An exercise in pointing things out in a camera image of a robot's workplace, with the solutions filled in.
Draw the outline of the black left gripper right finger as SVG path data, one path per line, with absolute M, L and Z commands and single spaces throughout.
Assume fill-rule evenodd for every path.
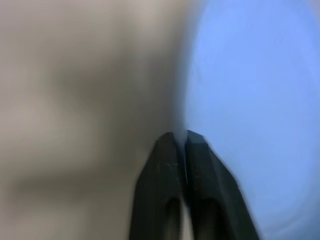
M 188 131 L 184 150 L 194 240 L 260 240 L 236 179 L 205 138 Z

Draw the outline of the blue plate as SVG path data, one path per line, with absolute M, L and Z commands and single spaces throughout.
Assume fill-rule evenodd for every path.
M 264 240 L 320 240 L 320 21 L 309 0 L 207 0 L 184 119 L 234 173 Z

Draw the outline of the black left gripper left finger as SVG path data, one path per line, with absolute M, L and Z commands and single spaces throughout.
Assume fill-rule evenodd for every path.
M 173 133 L 160 136 L 136 181 L 129 240 L 182 240 L 180 152 Z

